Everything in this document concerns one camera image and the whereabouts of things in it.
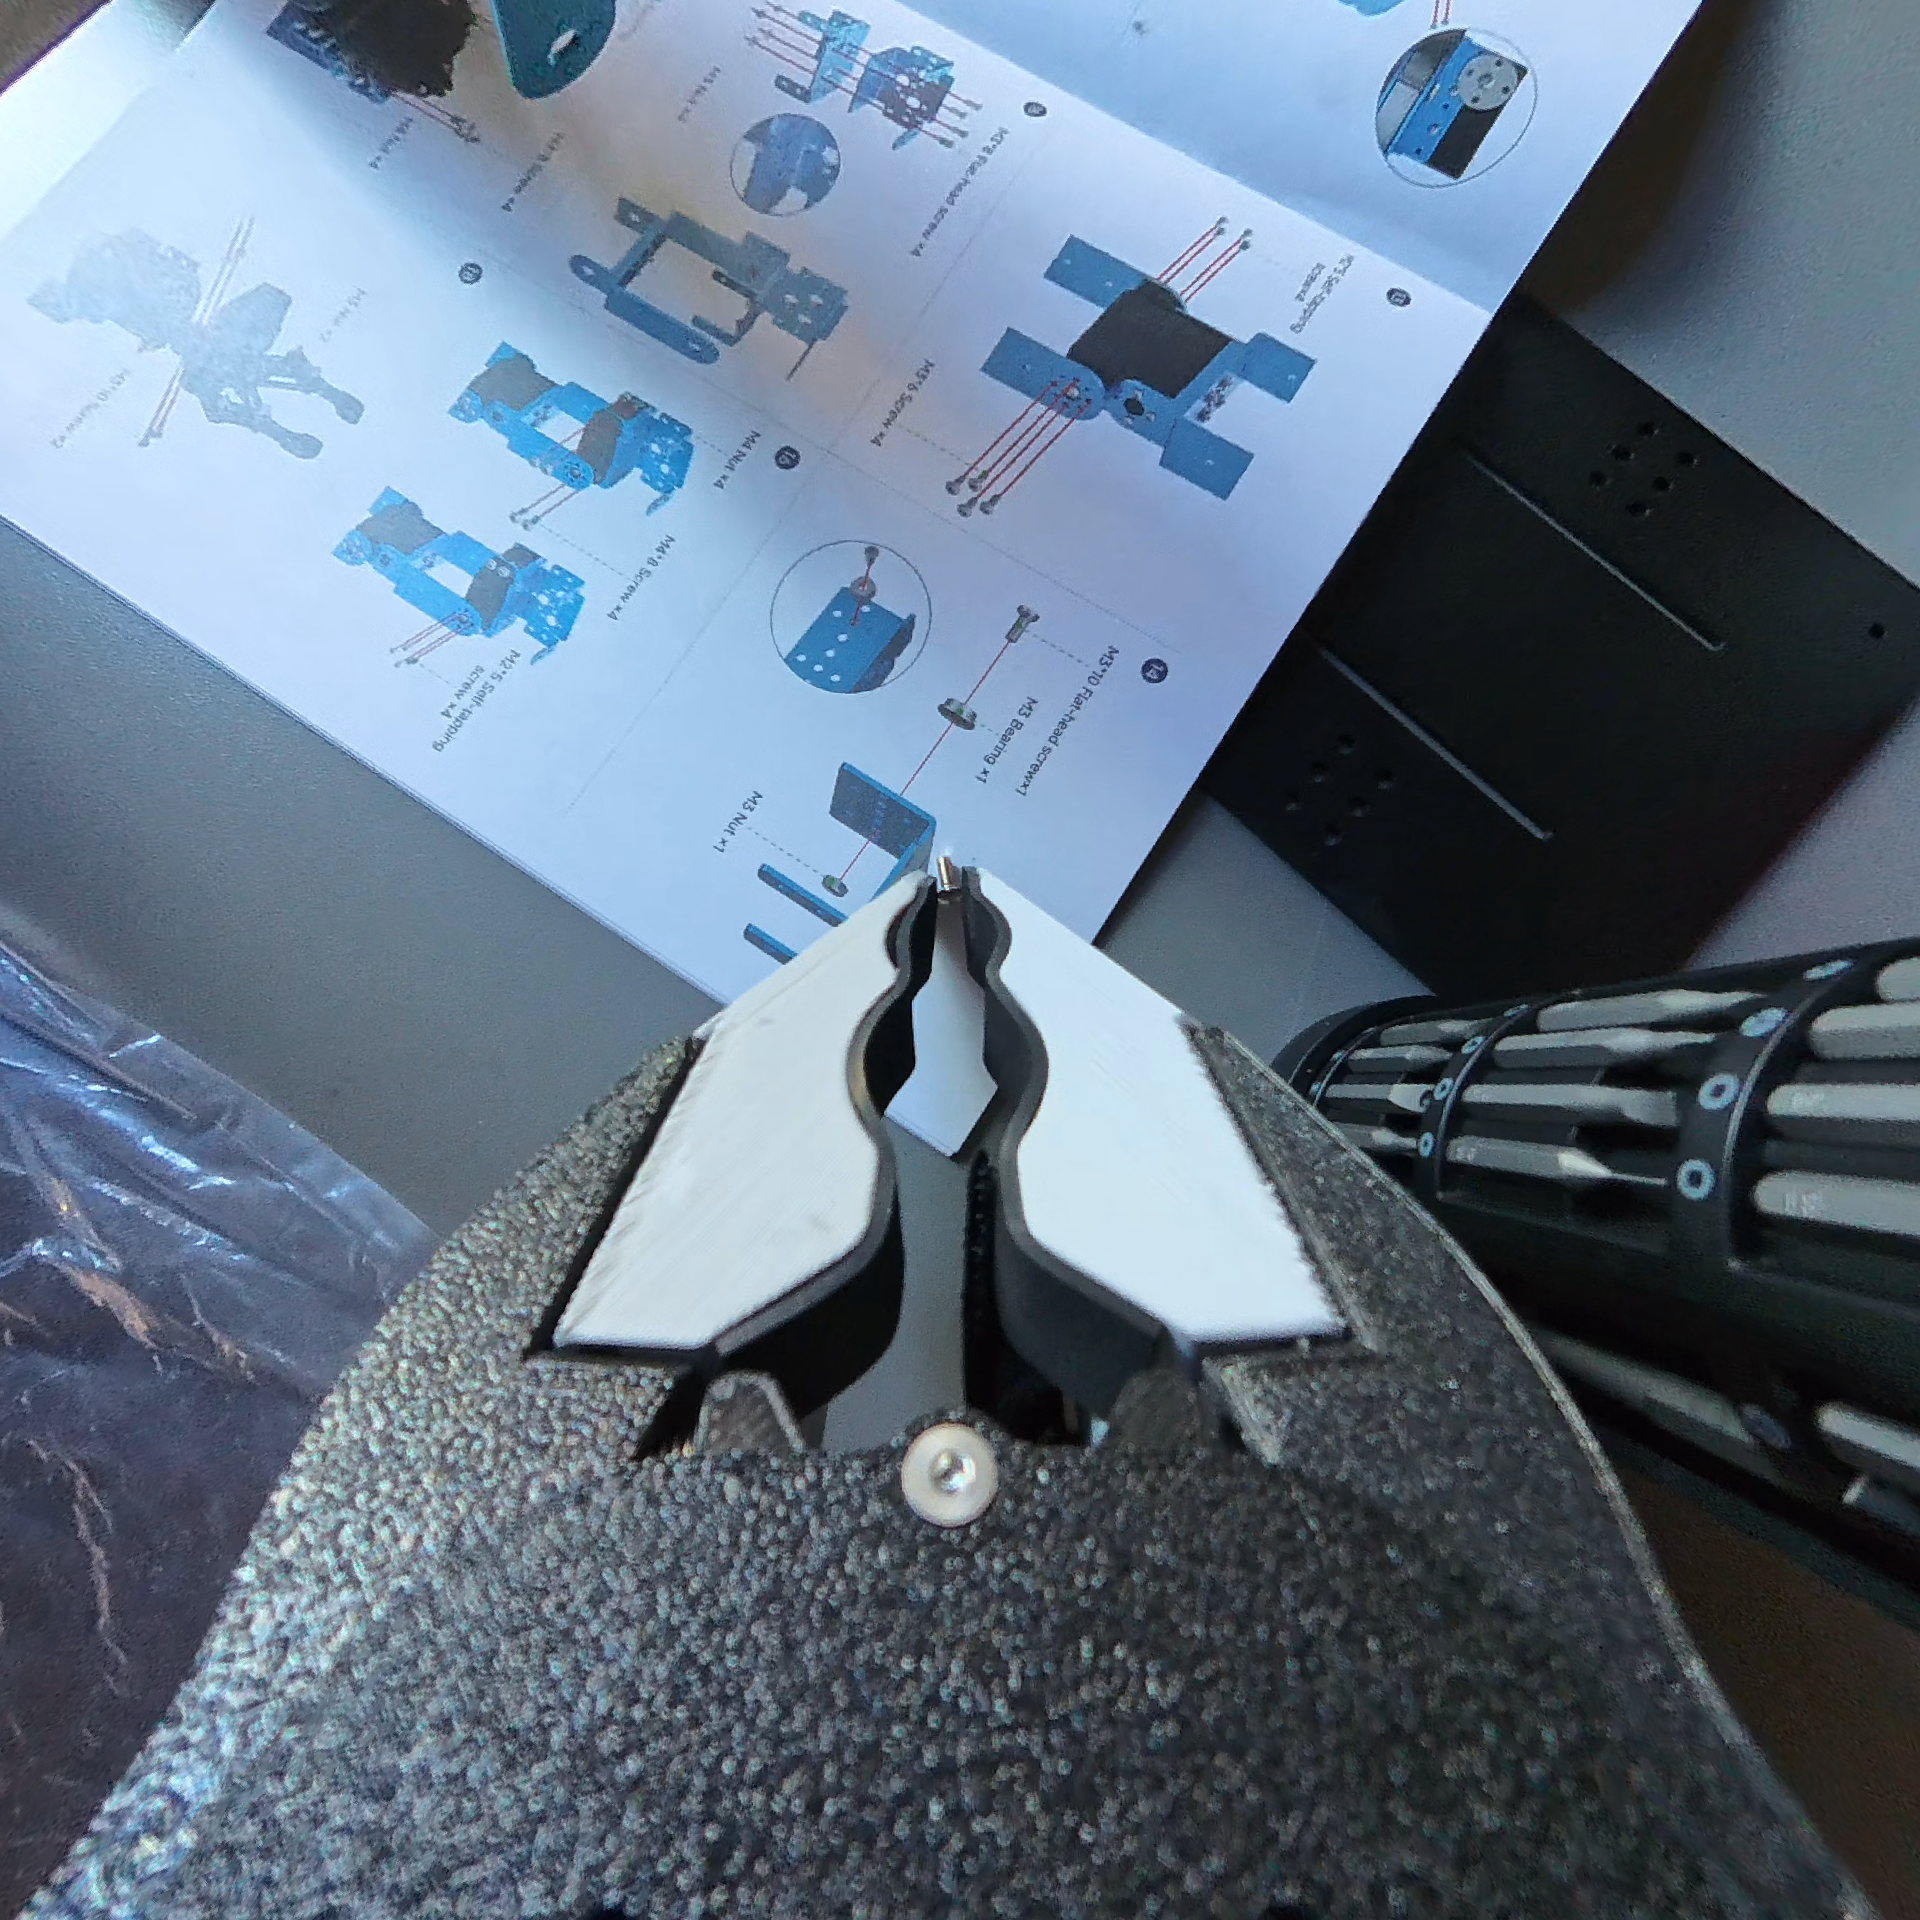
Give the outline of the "clear plastic bag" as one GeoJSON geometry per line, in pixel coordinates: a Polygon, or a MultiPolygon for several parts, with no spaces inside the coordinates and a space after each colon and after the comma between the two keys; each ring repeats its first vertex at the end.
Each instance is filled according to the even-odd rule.
{"type": "Polygon", "coordinates": [[[315,1405],[437,1236],[3,949],[3,1912],[178,1690],[315,1405]]]}

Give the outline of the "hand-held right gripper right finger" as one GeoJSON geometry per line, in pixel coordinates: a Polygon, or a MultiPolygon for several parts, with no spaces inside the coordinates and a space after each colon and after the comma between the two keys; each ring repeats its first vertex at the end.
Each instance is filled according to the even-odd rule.
{"type": "Polygon", "coordinates": [[[1013,1346],[1344,1336],[1181,1009],[984,870],[962,906],[1007,1104],[995,1290],[1013,1346]]]}

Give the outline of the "white instruction booklet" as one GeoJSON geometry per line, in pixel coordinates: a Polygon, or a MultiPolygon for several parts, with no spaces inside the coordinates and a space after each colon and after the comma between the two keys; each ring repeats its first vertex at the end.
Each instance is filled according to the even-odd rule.
{"type": "Polygon", "coordinates": [[[1093,933],[1693,13],[1206,7],[1271,189],[960,4],[216,4],[5,212],[5,516],[717,998],[1093,933]]]}

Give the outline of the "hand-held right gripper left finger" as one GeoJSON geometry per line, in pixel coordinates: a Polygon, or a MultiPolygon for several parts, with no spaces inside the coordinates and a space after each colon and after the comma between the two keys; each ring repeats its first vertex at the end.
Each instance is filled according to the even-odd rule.
{"type": "Polygon", "coordinates": [[[699,1031],[555,1328],[558,1349],[734,1356],[879,1255],[882,1116],[916,1066],[938,887],[910,874],[699,1031]]]}

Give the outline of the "black cylindrical screwdriver set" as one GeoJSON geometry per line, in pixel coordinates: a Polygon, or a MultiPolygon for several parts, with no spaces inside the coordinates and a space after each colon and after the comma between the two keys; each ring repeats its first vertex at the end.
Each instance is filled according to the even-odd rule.
{"type": "Polygon", "coordinates": [[[1642,1429],[1915,1556],[1918,956],[1388,998],[1276,1061],[1642,1429]]]}

